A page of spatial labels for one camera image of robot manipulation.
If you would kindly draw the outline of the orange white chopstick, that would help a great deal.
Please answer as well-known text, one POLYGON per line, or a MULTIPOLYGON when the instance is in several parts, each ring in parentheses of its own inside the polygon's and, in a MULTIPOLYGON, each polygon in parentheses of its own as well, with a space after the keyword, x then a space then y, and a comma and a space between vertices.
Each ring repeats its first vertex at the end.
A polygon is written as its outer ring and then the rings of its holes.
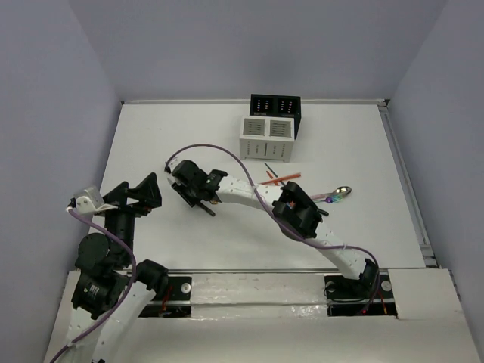
POLYGON ((282 182, 294 180, 296 178, 300 178, 301 176, 302 176, 301 173, 296 173, 296 174, 292 174, 292 175, 285 175, 285 176, 279 177, 279 178, 270 178, 267 181, 260 182, 260 184, 261 185, 270 185, 270 184, 274 184, 274 183, 277 184, 277 183, 282 183, 282 182))

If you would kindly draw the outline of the iridescent spoon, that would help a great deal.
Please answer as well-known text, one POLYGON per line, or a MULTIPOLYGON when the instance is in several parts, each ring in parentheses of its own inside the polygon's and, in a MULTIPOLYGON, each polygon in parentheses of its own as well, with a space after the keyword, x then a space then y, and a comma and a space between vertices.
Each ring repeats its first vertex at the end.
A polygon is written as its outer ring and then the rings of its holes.
POLYGON ((315 203, 339 203, 352 193, 352 188, 349 186, 340 186, 335 190, 311 196, 311 200, 315 203))

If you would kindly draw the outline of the black knife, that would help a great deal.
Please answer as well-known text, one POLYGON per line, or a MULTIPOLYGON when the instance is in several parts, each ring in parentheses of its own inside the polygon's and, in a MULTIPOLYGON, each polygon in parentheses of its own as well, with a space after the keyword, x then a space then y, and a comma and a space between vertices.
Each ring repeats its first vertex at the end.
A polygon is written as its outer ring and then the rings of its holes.
POLYGON ((212 210, 211 210, 211 209, 210 209, 208 206, 206 206, 205 204, 203 204, 203 203, 199 202, 197 205, 198 205, 198 206, 199 206, 199 207, 200 207, 200 208, 201 208, 201 209, 202 209, 204 212, 208 213, 210 216, 212 216, 212 217, 215 217, 215 216, 216 216, 216 214, 215 214, 215 213, 214 213, 214 212, 213 212, 213 211, 212 211, 212 210))

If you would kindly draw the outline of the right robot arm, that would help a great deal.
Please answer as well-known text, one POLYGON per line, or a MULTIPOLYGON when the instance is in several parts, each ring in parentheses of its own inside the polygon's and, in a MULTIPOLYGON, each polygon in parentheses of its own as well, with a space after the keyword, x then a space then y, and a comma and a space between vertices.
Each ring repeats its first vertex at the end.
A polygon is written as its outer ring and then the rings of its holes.
POLYGON ((165 172, 172 188, 190 206, 217 202, 263 210, 286 237, 315 248, 332 262, 354 295, 366 296, 375 288, 379 268, 373 255, 343 243, 297 183, 289 181, 283 187, 254 184, 222 170, 204 172, 195 162, 176 157, 166 164, 165 172))

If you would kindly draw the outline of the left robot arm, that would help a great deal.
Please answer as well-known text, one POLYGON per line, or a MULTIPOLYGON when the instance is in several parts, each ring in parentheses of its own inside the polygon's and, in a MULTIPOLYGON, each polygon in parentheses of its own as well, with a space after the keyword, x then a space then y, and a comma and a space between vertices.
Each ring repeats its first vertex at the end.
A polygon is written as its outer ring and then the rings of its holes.
POLYGON ((133 253, 135 220, 161 205, 155 173, 134 188, 124 181, 105 195, 95 186, 74 194, 67 212, 94 232, 78 246, 80 276, 55 362, 112 362, 142 310, 166 294, 167 268, 133 253))

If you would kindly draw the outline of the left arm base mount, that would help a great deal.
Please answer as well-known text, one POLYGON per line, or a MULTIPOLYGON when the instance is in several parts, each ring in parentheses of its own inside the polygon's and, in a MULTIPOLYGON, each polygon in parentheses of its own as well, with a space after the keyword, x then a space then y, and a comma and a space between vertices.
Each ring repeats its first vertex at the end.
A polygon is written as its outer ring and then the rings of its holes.
POLYGON ((189 318, 192 277, 170 275, 166 292, 156 296, 141 311, 140 318, 189 318))

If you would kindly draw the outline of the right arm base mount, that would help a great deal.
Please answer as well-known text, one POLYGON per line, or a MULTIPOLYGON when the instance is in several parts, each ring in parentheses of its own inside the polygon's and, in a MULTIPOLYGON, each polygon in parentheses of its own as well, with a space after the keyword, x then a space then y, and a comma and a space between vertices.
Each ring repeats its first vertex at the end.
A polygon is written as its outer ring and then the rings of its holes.
POLYGON ((340 275, 326 275, 323 289, 329 317, 398 315, 391 280, 381 274, 378 291, 359 287, 357 281, 340 275))

